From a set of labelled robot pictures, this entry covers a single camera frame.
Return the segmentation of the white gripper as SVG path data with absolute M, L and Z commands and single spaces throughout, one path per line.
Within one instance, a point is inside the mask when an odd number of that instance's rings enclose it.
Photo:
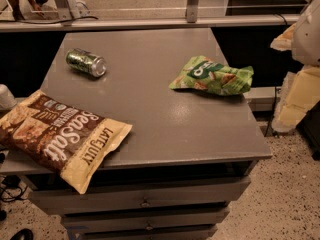
M 272 128 L 286 133 L 293 130 L 320 101 L 320 0 L 312 0 L 296 24 L 292 24 L 270 44 L 287 51 L 305 65 L 297 73 L 288 72 L 280 90 Z

